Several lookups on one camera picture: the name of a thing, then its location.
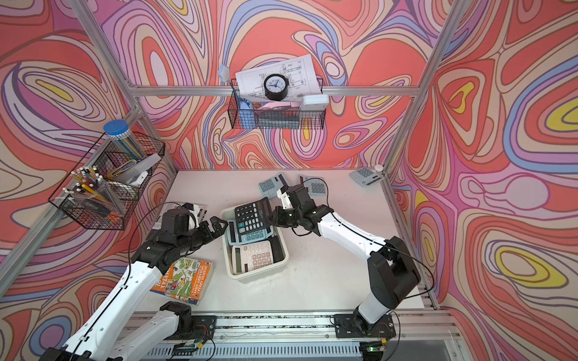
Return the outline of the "pink calculator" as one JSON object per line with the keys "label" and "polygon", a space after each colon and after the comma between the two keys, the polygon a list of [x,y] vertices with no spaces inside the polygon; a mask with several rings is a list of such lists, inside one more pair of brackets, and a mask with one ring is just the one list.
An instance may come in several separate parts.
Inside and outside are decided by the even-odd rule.
{"label": "pink calculator", "polygon": [[240,275],[273,264],[269,240],[232,247],[233,274]]}

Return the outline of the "blue calculator far corner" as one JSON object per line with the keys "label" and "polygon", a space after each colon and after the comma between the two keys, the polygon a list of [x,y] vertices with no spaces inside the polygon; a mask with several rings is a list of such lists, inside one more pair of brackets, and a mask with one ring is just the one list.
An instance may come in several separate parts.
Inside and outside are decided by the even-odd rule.
{"label": "blue calculator far corner", "polygon": [[368,187],[376,184],[383,179],[382,173],[375,171],[373,168],[359,168],[349,174],[349,177],[360,187]]}

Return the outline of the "blue lid pencil jar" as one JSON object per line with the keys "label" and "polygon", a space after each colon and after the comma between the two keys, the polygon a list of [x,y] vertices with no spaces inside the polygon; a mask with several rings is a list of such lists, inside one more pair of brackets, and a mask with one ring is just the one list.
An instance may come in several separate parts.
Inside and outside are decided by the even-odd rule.
{"label": "blue lid pencil jar", "polygon": [[146,157],[144,149],[125,120],[111,120],[103,126],[103,130],[129,159],[138,162]]}

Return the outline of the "colourful children's book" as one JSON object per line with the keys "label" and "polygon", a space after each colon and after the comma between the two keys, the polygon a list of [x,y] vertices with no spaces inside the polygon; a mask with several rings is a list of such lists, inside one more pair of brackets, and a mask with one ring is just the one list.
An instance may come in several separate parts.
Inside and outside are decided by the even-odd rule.
{"label": "colourful children's book", "polygon": [[198,305],[211,281],[214,263],[182,257],[173,263],[151,292]]}

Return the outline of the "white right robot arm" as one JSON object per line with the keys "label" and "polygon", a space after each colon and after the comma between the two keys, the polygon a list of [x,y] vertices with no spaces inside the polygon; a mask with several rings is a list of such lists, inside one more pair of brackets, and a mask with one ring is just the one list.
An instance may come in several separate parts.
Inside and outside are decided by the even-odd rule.
{"label": "white right robot arm", "polygon": [[267,216],[274,226],[298,227],[329,239],[367,262],[370,293],[353,311],[353,323],[366,332],[418,286],[421,275],[406,243],[395,236],[375,236],[356,227],[327,205],[275,209]]}

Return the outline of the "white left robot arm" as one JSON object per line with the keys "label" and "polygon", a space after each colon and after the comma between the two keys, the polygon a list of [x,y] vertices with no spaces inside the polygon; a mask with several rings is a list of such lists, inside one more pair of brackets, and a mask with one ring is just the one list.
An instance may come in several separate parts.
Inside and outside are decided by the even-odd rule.
{"label": "white left robot arm", "polygon": [[153,286],[170,266],[189,252],[198,251],[225,235],[228,223],[212,217],[195,227],[187,209],[176,208],[162,216],[161,228],[129,257],[126,271],[89,320],[59,348],[50,347],[42,360],[140,360],[161,341],[188,336],[197,325],[189,305],[169,301],[128,337],[119,339]]}

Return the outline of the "black round clock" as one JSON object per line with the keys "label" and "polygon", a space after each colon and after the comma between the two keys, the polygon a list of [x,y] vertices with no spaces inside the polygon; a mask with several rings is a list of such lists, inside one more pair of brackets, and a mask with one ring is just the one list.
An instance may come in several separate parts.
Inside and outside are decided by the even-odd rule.
{"label": "black round clock", "polygon": [[267,99],[281,102],[288,95],[289,81],[284,75],[272,74],[265,78],[263,89]]}

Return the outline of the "white box in basket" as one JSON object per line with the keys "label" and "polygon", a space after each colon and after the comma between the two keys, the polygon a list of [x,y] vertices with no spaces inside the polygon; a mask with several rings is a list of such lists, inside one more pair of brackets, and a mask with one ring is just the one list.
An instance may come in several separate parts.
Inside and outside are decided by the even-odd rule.
{"label": "white box in basket", "polygon": [[328,95],[308,95],[302,97],[300,111],[325,111],[329,104],[330,97]]}

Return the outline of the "small blue calculator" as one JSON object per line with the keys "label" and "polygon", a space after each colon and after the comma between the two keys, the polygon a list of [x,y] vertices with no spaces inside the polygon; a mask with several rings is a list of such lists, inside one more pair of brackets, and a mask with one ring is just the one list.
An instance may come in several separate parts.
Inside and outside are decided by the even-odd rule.
{"label": "small blue calculator", "polygon": [[251,233],[247,233],[246,235],[240,236],[239,233],[236,231],[235,220],[228,220],[227,222],[229,224],[229,226],[227,227],[227,229],[229,230],[229,234],[226,236],[226,240],[228,245],[230,246],[247,245],[254,242],[261,242],[269,239],[274,234],[273,228],[271,226],[268,226],[263,230],[254,231]]}

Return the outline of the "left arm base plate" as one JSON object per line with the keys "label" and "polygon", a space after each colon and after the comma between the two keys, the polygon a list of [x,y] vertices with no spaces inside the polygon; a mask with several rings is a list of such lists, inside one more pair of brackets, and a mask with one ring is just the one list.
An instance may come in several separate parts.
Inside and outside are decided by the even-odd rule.
{"label": "left arm base plate", "polygon": [[164,341],[191,340],[194,338],[214,338],[217,317],[212,315],[197,315],[185,318],[185,323],[179,322],[178,329]]}

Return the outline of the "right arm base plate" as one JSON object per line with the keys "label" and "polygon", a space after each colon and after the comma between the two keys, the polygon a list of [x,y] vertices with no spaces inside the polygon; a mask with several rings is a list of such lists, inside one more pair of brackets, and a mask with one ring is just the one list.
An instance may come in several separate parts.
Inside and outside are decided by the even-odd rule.
{"label": "right arm base plate", "polygon": [[397,336],[391,314],[383,315],[376,323],[367,323],[354,314],[334,314],[329,317],[337,338],[379,338],[389,341]]}

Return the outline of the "white paper drawing sheet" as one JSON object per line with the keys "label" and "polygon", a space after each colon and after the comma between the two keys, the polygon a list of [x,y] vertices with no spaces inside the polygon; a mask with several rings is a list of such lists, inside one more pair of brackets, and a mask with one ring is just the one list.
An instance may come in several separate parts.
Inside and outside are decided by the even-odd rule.
{"label": "white paper drawing sheet", "polygon": [[239,95],[250,102],[298,102],[320,95],[310,55],[236,72]]}

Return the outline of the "grey stapler in basket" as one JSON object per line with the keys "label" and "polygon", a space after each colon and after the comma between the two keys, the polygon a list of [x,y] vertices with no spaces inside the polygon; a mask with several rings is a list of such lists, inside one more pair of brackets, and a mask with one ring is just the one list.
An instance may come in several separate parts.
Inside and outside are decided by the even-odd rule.
{"label": "grey stapler in basket", "polygon": [[115,175],[112,180],[118,183],[137,187],[149,175],[149,170],[158,162],[161,157],[158,153],[154,153],[139,162],[130,162],[129,165],[123,167],[118,175]]}

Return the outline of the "clear cup of pencils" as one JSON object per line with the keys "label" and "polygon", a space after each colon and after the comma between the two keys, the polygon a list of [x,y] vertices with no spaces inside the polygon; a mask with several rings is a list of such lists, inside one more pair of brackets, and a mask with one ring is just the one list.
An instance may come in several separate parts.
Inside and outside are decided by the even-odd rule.
{"label": "clear cup of pencils", "polygon": [[63,188],[66,199],[102,218],[116,220],[125,215],[126,207],[110,184],[93,167],[81,167],[70,173],[74,183]]}

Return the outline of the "cream plastic storage box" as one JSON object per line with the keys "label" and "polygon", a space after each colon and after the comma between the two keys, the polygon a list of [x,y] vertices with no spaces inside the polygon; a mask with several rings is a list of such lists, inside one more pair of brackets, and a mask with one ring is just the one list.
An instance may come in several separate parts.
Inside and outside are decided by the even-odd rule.
{"label": "cream plastic storage box", "polygon": [[226,208],[221,217],[228,222],[221,237],[227,275],[234,281],[248,283],[281,272],[290,256],[281,231],[270,227],[268,238],[242,244],[235,230],[234,208]]}

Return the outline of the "black calculator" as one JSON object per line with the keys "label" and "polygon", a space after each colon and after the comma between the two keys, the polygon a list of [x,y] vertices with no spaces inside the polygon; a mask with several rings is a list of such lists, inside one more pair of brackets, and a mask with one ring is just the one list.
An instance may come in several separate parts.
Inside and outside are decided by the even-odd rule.
{"label": "black calculator", "polygon": [[271,205],[268,198],[250,202],[234,208],[236,230],[240,236],[266,230],[270,226],[268,215]]}

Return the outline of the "newspaper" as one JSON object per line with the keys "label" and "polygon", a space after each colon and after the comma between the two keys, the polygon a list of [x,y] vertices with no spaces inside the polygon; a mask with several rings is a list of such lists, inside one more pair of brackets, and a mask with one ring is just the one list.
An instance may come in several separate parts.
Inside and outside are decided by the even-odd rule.
{"label": "newspaper", "polygon": [[153,230],[160,230],[162,227],[163,215],[168,210],[176,209],[176,208],[187,209],[189,211],[189,213],[191,214],[191,216],[189,216],[189,218],[188,218],[190,230],[194,229],[200,222],[202,222],[205,218],[205,215],[206,215],[206,208],[204,205],[198,205],[198,204],[193,204],[193,203],[189,203],[189,202],[186,202],[182,205],[179,205],[179,204],[174,203],[174,202],[166,203],[161,208],[160,214],[159,214],[156,222],[152,226],[152,229]]}

